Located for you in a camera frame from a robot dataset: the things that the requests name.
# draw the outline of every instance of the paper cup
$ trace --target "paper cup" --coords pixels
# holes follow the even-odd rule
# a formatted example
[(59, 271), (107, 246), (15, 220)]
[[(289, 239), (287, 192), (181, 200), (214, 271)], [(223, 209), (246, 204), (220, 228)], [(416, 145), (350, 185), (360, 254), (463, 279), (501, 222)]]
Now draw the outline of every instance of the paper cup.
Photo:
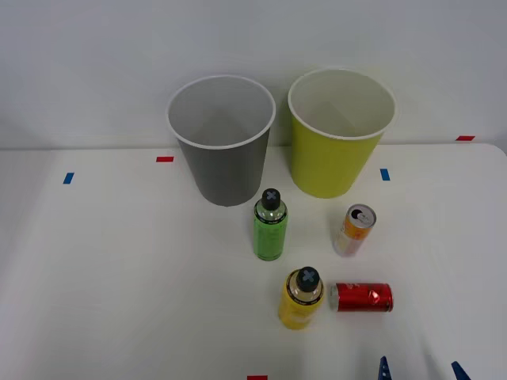
[(234, 75), (198, 79), (173, 95), (169, 127), (204, 198), (234, 206), (255, 195), (275, 113), (264, 86)]
[(345, 194), (397, 116), (392, 93), (343, 68), (312, 71), (288, 93), (292, 179), (318, 198)]

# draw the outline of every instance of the bottle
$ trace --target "bottle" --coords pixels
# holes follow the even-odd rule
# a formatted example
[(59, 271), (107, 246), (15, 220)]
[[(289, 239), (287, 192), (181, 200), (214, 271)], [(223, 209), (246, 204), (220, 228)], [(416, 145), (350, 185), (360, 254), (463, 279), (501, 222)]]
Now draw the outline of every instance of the bottle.
[(284, 250), (287, 207), (275, 188), (268, 188), (253, 208), (253, 251), (262, 260), (276, 260)]
[(288, 329), (304, 329), (323, 299), (324, 285), (318, 272), (312, 267), (301, 268), (285, 281), (278, 317)]

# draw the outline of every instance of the blue object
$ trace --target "blue object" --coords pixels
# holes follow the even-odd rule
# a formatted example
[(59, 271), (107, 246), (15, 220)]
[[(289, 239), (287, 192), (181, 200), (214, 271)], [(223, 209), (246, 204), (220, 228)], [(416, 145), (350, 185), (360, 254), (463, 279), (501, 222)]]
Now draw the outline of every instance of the blue object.
[(451, 365), (457, 380), (471, 380), (458, 362), (453, 362)]
[(380, 174), (382, 175), (382, 181), (390, 181), (391, 180), (389, 178), (389, 172), (387, 171), (387, 169), (381, 169)]
[(389, 364), (385, 356), (380, 360), (379, 380), (391, 380), (391, 372), (389, 372)]
[(63, 184), (71, 184), (72, 178), (74, 177), (74, 173), (67, 173), (65, 179), (63, 180)]

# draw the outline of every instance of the gray paper cup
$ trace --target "gray paper cup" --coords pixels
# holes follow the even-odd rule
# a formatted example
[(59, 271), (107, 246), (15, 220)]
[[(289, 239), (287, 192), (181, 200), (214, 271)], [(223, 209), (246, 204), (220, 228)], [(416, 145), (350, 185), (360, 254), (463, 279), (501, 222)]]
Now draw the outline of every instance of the gray paper cup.
[(204, 198), (235, 206), (255, 195), (275, 110), (263, 85), (234, 75), (198, 79), (172, 96), (169, 128)]

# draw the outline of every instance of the cup rim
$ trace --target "cup rim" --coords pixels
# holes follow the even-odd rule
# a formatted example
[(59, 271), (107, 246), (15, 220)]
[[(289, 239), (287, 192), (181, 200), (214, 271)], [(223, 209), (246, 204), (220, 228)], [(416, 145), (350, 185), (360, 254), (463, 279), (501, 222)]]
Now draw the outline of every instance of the cup rim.
[[(391, 121), (389, 123), (387, 123), (387, 125), (385, 127), (383, 127), (382, 129), (380, 129), (379, 131), (377, 132), (374, 132), (374, 133), (371, 133), (369, 135), (364, 135), (364, 136), (354, 136), (354, 137), (347, 137), (347, 136), (339, 136), (339, 135), (331, 135), (330, 133), (325, 133), (325, 132), (322, 132), (320, 131), (319, 129), (317, 128), (314, 128), (312, 127), (310, 124), (308, 124), (306, 121), (304, 121), (298, 114), (297, 112), (295, 111), (294, 107), (292, 106), (292, 91), (294, 90), (294, 88), (306, 77), (310, 76), (310, 75), (313, 75), (313, 74), (317, 74), (317, 73), (321, 73), (323, 71), (338, 71), (338, 70), (343, 70), (343, 71), (349, 71), (351, 73), (354, 73), (354, 74), (359, 74), (359, 75), (363, 75), (365, 77), (367, 77), (368, 79), (371, 79), (372, 81), (376, 82), (379, 86), (381, 86), (383, 89), (386, 90), (386, 92), (391, 96), (392, 100), (393, 100), (393, 104), (395, 106), (395, 110), (393, 112), (393, 117), (391, 118)], [(294, 83), (292, 83), (291, 85), (291, 88), (290, 90), (288, 91), (288, 107), (289, 109), (291, 110), (291, 114), (306, 128), (308, 128), (309, 130), (321, 135), (321, 136), (324, 136), (324, 137), (327, 137), (329, 139), (335, 139), (335, 140), (366, 140), (366, 139), (371, 139), (372, 137), (376, 137), (378, 135), (381, 135), (382, 133), (385, 132), (385, 130), (396, 124), (397, 121), (398, 121), (398, 118), (399, 118), (399, 110), (398, 110), (398, 102), (396, 101), (396, 97), (393, 93), (393, 91), (389, 88), (389, 86), (385, 85), (382, 81), (379, 81), (377, 78), (373, 78), (371, 75), (369, 74), (366, 74), (360, 70), (356, 70), (356, 69), (351, 69), (351, 68), (348, 68), (348, 67), (345, 67), (345, 66), (327, 66), (327, 67), (323, 67), (321, 69), (317, 69), (317, 70), (313, 70), (313, 71), (310, 71), (308, 73), (305, 73), (303, 75), (301, 75), (299, 78), (297, 78), (295, 80)]]
[[(195, 85), (196, 83), (199, 83), (199, 82), (204, 82), (204, 81), (207, 81), (207, 80), (210, 80), (210, 79), (216, 79), (216, 78), (234, 78), (234, 79), (241, 79), (243, 81), (246, 81), (246, 82), (249, 82), (253, 85), (256, 85), (257, 87), (259, 87), (262, 92), (264, 92), (267, 96), (268, 96), (268, 99), (271, 103), (271, 106), (272, 106), (272, 112), (271, 112), (271, 118), (269, 119), (268, 123), (266, 124), (266, 126), (260, 131), (258, 132), (256, 135), (250, 137), (249, 139), (245, 140), (245, 141), (241, 141), (241, 142), (237, 142), (235, 144), (231, 144), (231, 145), (222, 145), (222, 146), (211, 146), (211, 145), (202, 145), (202, 144), (198, 144), (197, 142), (193, 142), (193, 141), (190, 141), (184, 137), (182, 137), (179, 133), (177, 133), (173, 126), (171, 125), (171, 122), (169, 120), (169, 110), (170, 110), (170, 107), (174, 101), (174, 99), (176, 99), (176, 97), (183, 91), (185, 91), (187, 88), (189, 88), (190, 86), (193, 86)], [(208, 75), (206, 77), (201, 77), (201, 78), (198, 78), (194, 81), (191, 81), (189, 83), (187, 83), (186, 85), (183, 85), (182, 87), (180, 87), (169, 99), (169, 102), (167, 104), (167, 107), (166, 107), (166, 120), (167, 120), (167, 124), (169, 126), (169, 129), (176, 135), (177, 139), (182, 141), (183, 143), (185, 144), (188, 144), (190, 146), (194, 146), (196, 148), (201, 148), (201, 149), (208, 149), (208, 150), (227, 150), (227, 149), (233, 149), (233, 148), (238, 148), (240, 146), (245, 146), (246, 144), (249, 144), (253, 141), (255, 141), (256, 139), (259, 139), (264, 133), (266, 133), (271, 125), (273, 124), (273, 121), (275, 120), (275, 115), (276, 115), (276, 102), (275, 102), (275, 99), (273, 98), (273, 95), (268, 91), (268, 89), (266, 89), (261, 83), (259, 82), (256, 82), (254, 81), (253, 79), (249, 79), (249, 78), (246, 78), (246, 77), (242, 77), (241, 75), (231, 75), (231, 74), (215, 74), (215, 75)]]

